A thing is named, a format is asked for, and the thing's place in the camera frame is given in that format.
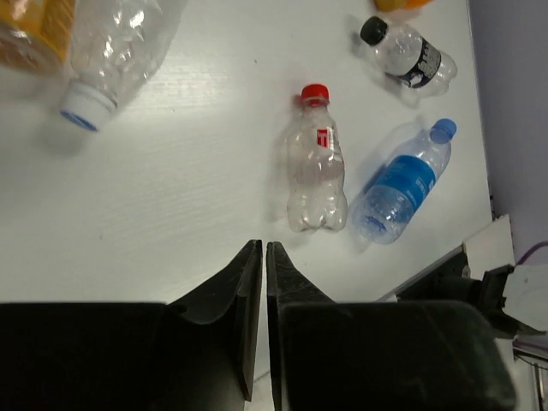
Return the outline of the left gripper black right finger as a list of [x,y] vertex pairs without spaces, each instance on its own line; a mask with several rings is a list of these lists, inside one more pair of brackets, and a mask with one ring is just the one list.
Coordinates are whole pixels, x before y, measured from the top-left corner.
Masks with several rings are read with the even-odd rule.
[[266,248],[266,299],[270,350],[271,392],[274,409],[283,409],[283,362],[280,312],[291,303],[334,303],[301,274],[279,241]]

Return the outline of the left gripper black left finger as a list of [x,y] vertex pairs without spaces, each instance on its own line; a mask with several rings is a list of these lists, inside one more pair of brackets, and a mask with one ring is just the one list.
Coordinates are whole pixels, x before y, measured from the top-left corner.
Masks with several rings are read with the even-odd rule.
[[251,240],[220,272],[169,304],[165,401],[251,400],[261,287],[262,242]]

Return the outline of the clear bottle red cap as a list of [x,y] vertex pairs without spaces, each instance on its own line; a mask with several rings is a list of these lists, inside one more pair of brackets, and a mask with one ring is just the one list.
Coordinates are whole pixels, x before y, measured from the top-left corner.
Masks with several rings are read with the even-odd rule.
[[337,124],[329,112],[330,93],[322,84],[301,90],[300,115],[287,138],[289,227],[294,232],[346,226],[345,163]]

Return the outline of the blue tinted water bottle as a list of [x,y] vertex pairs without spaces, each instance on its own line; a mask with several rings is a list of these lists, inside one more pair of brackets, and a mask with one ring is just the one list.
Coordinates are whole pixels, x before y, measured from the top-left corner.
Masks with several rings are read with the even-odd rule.
[[356,234],[380,245],[395,242],[445,172],[456,123],[449,118],[420,128],[399,144],[352,206]]

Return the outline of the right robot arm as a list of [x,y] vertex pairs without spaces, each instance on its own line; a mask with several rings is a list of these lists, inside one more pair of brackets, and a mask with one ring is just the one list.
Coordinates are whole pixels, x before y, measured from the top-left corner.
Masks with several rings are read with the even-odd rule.
[[393,294],[399,301],[460,301],[478,310],[493,328],[495,336],[513,339],[540,336],[541,325],[531,319],[508,314],[510,298],[504,293],[517,269],[503,265],[486,271],[481,279],[470,277],[468,257],[464,252],[438,260],[398,287]]

